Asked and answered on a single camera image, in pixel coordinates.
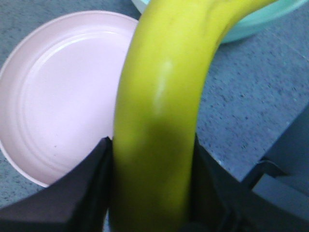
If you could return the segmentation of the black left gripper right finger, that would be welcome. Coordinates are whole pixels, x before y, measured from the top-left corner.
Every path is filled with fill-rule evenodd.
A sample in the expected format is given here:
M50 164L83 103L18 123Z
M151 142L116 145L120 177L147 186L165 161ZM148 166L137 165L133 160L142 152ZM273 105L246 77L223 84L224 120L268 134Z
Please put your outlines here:
M272 205L237 181L194 141L191 232L307 232L309 222Z

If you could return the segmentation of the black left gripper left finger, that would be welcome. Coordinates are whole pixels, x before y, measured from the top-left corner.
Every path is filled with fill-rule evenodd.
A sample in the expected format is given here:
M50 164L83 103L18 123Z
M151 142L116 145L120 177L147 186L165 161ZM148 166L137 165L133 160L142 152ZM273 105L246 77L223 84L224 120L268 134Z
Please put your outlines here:
M101 232L112 182L112 141L106 137L49 187L0 210L2 232Z

